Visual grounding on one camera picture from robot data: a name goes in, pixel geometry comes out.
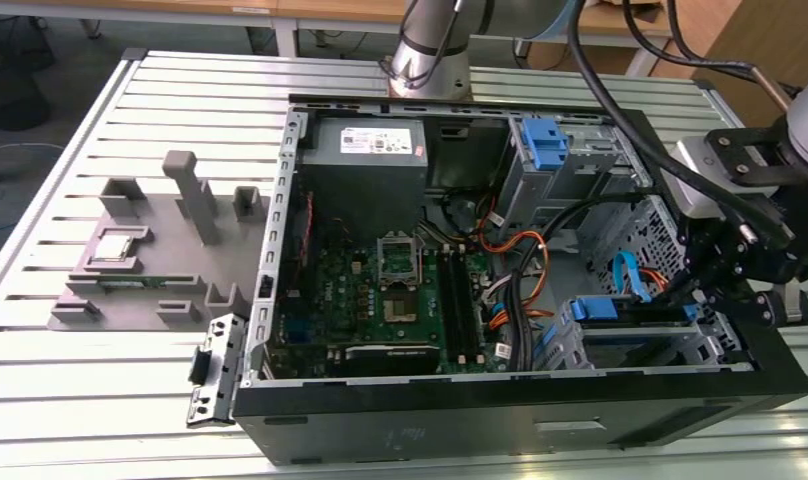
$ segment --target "open computer tower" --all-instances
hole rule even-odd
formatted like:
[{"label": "open computer tower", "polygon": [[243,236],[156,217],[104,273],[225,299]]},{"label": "open computer tower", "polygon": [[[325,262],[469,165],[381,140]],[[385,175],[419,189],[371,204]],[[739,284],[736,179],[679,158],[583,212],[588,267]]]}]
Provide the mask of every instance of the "open computer tower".
[{"label": "open computer tower", "polygon": [[[616,256],[667,279],[684,250],[662,173],[600,110],[291,101],[252,314],[212,322],[191,426],[233,418],[277,465],[397,461],[662,445],[808,394],[779,333],[703,298],[627,321]],[[536,255],[519,371],[492,320],[520,255],[479,230],[500,244],[635,189],[659,195],[592,207]]]}]

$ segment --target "motherboard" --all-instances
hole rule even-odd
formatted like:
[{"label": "motherboard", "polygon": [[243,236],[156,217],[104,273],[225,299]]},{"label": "motherboard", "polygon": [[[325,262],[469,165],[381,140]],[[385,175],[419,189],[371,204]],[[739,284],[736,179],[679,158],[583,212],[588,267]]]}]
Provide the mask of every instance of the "motherboard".
[{"label": "motherboard", "polygon": [[269,348],[277,378],[484,373],[476,299],[488,259],[407,242],[320,252],[285,293]]}]

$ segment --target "ram slot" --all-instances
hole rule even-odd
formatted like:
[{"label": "ram slot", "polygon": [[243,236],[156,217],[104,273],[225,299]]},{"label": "ram slot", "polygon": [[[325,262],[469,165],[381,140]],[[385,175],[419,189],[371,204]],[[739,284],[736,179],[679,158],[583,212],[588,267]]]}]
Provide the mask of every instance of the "ram slot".
[{"label": "ram slot", "polygon": [[463,335],[457,315],[457,302],[455,301],[455,277],[451,270],[448,255],[439,254],[436,267],[440,282],[440,313],[443,316],[443,328],[445,330],[445,353],[449,362],[457,362],[463,355]]},{"label": "ram slot", "polygon": [[452,253],[452,289],[455,292],[455,303],[457,305],[457,328],[460,330],[461,354],[469,361],[476,361],[479,354],[479,334],[475,320],[475,309],[472,306],[472,291],[469,272],[467,271],[465,257]]}]

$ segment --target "green circuit board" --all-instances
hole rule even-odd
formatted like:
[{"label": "green circuit board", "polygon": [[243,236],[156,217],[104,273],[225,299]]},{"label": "green circuit board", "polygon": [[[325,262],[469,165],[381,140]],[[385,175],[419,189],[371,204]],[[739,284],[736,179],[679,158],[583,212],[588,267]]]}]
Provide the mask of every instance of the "green circuit board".
[{"label": "green circuit board", "polygon": [[[271,349],[275,368],[287,369],[285,376],[327,377],[331,347],[416,344],[440,349],[440,373],[494,371],[490,355],[483,364],[457,364],[447,359],[437,254],[436,250],[420,251],[420,281],[413,288],[396,285],[381,289],[379,268],[393,273],[411,271],[409,249],[384,250],[383,266],[373,249],[321,252],[300,297],[292,295],[281,302],[279,341]],[[487,257],[468,255],[465,263],[476,284],[488,272]]]}]

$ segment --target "small circuit board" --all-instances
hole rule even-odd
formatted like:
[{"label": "small circuit board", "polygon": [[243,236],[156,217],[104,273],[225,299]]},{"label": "small circuit board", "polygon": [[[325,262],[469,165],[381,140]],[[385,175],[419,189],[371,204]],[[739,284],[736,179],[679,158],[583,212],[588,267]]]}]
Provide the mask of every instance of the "small circuit board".
[{"label": "small circuit board", "polygon": [[[280,302],[277,338],[269,349],[277,377],[369,375],[371,370],[355,374],[336,368],[368,355],[376,358],[368,357],[365,364],[388,365],[377,375],[494,371],[491,355],[484,353],[492,352],[492,345],[484,345],[475,306],[488,260],[480,253],[460,255],[465,278],[456,281],[453,298],[465,298],[457,308],[472,312],[465,316],[472,340],[467,358],[448,350],[461,347],[460,342],[448,337],[449,322],[443,317],[444,309],[452,312],[451,301],[443,300],[451,294],[443,291],[440,281],[447,257],[448,254],[437,250],[419,250],[417,284],[381,285],[381,269],[403,272],[411,268],[408,250],[384,251],[383,262],[373,249],[323,251],[315,268],[304,273],[308,278],[300,290],[288,292]],[[425,363],[419,361],[421,356],[433,359],[436,366],[429,372],[420,370],[425,368]]]}]

